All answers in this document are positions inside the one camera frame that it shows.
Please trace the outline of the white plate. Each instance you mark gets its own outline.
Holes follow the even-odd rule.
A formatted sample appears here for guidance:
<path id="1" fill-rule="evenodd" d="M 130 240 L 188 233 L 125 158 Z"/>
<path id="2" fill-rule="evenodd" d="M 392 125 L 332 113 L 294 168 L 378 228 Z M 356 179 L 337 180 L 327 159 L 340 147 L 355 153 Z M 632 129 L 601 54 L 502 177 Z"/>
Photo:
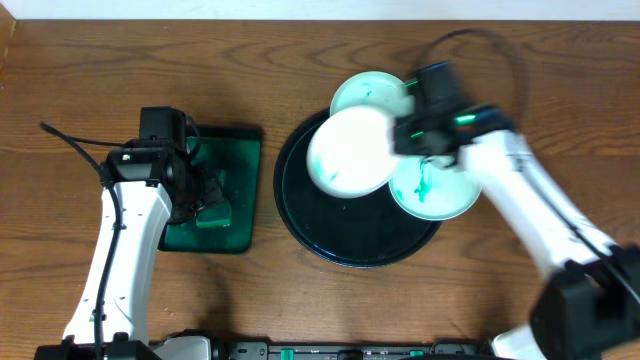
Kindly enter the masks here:
<path id="1" fill-rule="evenodd" d="M 324 121 L 306 153 L 309 176 L 321 191 L 343 199 L 368 195 L 393 174 L 400 157 L 393 147 L 394 116 L 358 105 Z"/>

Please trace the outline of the green sponge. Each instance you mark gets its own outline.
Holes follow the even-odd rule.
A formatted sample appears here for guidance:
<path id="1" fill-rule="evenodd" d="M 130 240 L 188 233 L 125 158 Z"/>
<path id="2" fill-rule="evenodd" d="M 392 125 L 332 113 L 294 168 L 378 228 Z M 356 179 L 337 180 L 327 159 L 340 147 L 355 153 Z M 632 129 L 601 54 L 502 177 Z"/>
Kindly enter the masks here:
<path id="1" fill-rule="evenodd" d="M 226 227 L 232 221 L 232 208 L 228 200 L 223 199 L 199 212 L 196 216 L 196 226 L 202 229 Z"/>

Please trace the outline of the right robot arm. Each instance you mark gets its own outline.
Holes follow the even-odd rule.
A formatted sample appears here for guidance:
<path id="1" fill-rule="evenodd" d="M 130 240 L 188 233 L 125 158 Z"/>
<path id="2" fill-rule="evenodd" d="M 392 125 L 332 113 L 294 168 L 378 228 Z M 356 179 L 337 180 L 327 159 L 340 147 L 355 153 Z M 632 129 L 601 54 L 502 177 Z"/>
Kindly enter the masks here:
<path id="1" fill-rule="evenodd" d="M 577 209 L 514 123 L 492 106 L 396 119 L 394 150 L 452 155 L 529 252 L 545 287 L 527 324 L 494 337 L 510 359 L 598 359 L 639 337 L 639 249 Z"/>

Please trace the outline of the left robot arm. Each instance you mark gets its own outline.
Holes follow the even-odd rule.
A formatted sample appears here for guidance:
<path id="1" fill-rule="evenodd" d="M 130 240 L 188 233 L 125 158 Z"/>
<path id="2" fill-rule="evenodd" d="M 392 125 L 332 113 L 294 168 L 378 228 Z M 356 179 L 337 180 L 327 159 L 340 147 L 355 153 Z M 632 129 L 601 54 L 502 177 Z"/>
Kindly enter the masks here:
<path id="1" fill-rule="evenodd" d="M 101 349 L 124 336 L 147 344 L 156 254 L 169 232 L 190 241 L 231 224 L 218 174 L 173 148 L 125 147 L 101 166 L 102 218 L 81 300 L 63 336 Z"/>

